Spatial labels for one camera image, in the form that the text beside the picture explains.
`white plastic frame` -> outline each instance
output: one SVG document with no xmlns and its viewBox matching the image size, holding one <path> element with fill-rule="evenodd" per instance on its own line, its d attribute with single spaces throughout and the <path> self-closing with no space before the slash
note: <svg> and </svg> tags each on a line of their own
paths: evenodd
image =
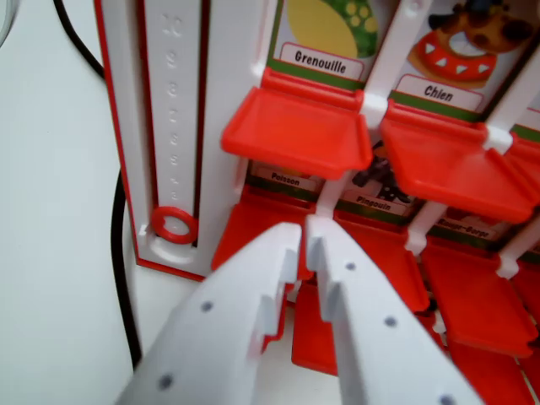
<svg viewBox="0 0 540 405">
<path fill-rule="evenodd" d="M 246 174 L 245 160 L 225 153 L 220 147 L 219 140 L 224 127 L 251 87 L 260 85 L 270 44 L 276 0 L 211 2 L 209 28 L 212 34 L 208 43 L 197 248 L 173 244 L 159 238 L 149 225 L 153 210 L 152 173 L 141 80 L 143 67 L 138 53 L 140 29 L 136 15 L 137 1 L 97 1 L 103 10 L 103 13 L 97 13 L 97 18 L 103 22 L 105 31 L 105 37 L 100 40 L 110 61 L 107 69 L 111 70 L 114 91 L 111 106 L 113 115 L 118 120 L 117 140 L 124 157 L 122 169 L 127 175 L 125 186 L 132 213 L 133 239 L 138 258 L 176 270 L 207 276 L 230 210 L 240 197 L 243 187 L 243 181 L 240 180 Z M 176 7 L 176 4 L 178 2 L 159 2 L 159 11 L 171 18 L 183 20 L 184 16 L 175 14 L 179 12 L 178 9 L 170 11 L 168 8 L 162 8 Z M 238 19 L 238 9 L 242 10 L 241 19 Z M 188 30 L 186 35 L 195 35 L 196 31 L 193 28 Z M 197 78 L 191 77 L 181 76 L 177 79 L 197 82 Z M 153 96 L 152 102 L 158 101 L 160 96 L 170 97 L 166 92 L 162 92 L 161 95 Z"/>
</svg>

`red plastic flap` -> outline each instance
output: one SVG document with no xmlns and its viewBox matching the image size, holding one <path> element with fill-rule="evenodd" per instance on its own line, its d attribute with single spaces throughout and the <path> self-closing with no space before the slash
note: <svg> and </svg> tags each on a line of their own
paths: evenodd
<svg viewBox="0 0 540 405">
<path fill-rule="evenodd" d="M 520 264 L 512 283 L 536 322 L 540 322 L 540 267 L 530 269 Z"/>
<path fill-rule="evenodd" d="M 497 260 L 428 244 L 425 271 L 445 321 L 457 343 L 526 357 L 537 329 L 510 281 L 497 276 Z"/>
<path fill-rule="evenodd" d="M 489 405 L 533 404 L 517 363 L 510 356 L 449 343 L 450 355 L 480 397 Z"/>
<path fill-rule="evenodd" d="M 540 397 L 540 348 L 536 348 L 531 357 L 520 359 L 520 365 L 534 393 Z"/>
<path fill-rule="evenodd" d="M 482 148 L 485 128 L 393 107 L 381 134 L 407 194 L 512 223 L 531 215 L 537 193 L 509 160 Z"/>
<path fill-rule="evenodd" d="M 416 260 L 404 247 L 406 235 L 335 219 L 384 272 L 412 312 L 424 311 L 429 306 L 428 293 Z"/>
<path fill-rule="evenodd" d="M 540 144 L 514 135 L 514 143 L 505 157 L 531 182 L 540 202 Z"/>
<path fill-rule="evenodd" d="M 332 324 L 321 319 L 316 285 L 302 283 L 296 297 L 291 359 L 301 367 L 338 375 Z"/>
<path fill-rule="evenodd" d="M 213 255 L 212 269 L 216 270 L 242 247 L 280 222 L 292 222 L 304 226 L 305 216 L 314 211 L 314 208 L 296 207 L 292 204 L 245 192 L 240 202 L 233 207 L 230 213 L 227 227 L 221 236 L 218 249 Z M 304 233 L 302 232 L 300 243 L 298 280 L 307 280 L 313 276 L 313 272 L 310 272 L 305 266 Z"/>
<path fill-rule="evenodd" d="M 289 82 L 293 94 L 284 85 L 278 87 L 287 93 L 276 90 L 276 84 L 251 90 L 224 129 L 223 149 L 333 180 L 346 170 L 366 169 L 373 154 L 365 118 L 356 110 L 326 104 L 337 98 L 341 105 L 341 94 L 330 97 L 327 90 L 311 89 L 305 81 L 300 86 Z M 317 92 L 322 96 L 314 100 Z M 356 105 L 354 93 L 349 98 Z"/>
</svg>

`red ring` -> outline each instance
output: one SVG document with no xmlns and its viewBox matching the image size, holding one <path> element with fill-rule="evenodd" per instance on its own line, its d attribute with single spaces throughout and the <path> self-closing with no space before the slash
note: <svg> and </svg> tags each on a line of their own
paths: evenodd
<svg viewBox="0 0 540 405">
<path fill-rule="evenodd" d="M 186 224 L 188 231 L 185 235 L 177 235 L 165 228 L 165 217 L 179 219 Z M 176 207 L 157 207 L 152 212 L 152 227 L 155 233 L 163 239 L 178 245 L 187 245 L 197 239 L 198 222 L 189 213 Z"/>
</svg>

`white plastic divider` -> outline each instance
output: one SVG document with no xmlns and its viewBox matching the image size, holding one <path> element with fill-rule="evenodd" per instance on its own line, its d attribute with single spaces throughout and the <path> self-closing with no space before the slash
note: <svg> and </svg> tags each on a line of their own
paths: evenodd
<svg viewBox="0 0 540 405">
<path fill-rule="evenodd" d="M 334 208 L 343 194 L 345 186 L 353 177 L 353 172 L 347 170 L 339 180 L 326 180 L 321 194 L 317 199 L 316 214 L 323 217 L 333 218 Z"/>
<path fill-rule="evenodd" d="M 505 154 L 510 149 L 510 129 L 540 91 L 539 72 L 540 46 L 486 120 L 489 135 L 483 144 L 484 149 L 494 148 L 500 154 Z"/>
<path fill-rule="evenodd" d="M 433 0 L 402 0 L 397 7 L 390 28 L 364 88 L 360 114 L 364 114 L 372 142 L 380 136 L 379 125 L 388 108 L 388 96 L 407 59 L 416 35 L 424 23 Z M 327 180 L 317 200 L 316 212 L 332 217 L 351 173 L 339 180 Z"/>
<path fill-rule="evenodd" d="M 440 202 L 427 201 L 407 227 L 405 249 L 418 256 L 428 244 L 426 235 L 431 227 L 442 217 L 448 206 Z"/>
<path fill-rule="evenodd" d="M 499 251 L 500 266 L 497 274 L 512 278 L 519 271 L 517 259 L 540 240 L 540 214 Z"/>
<path fill-rule="evenodd" d="M 145 0 L 144 13 L 158 204 L 193 215 L 201 0 Z M 172 218 L 165 228 L 186 233 Z"/>
</svg>

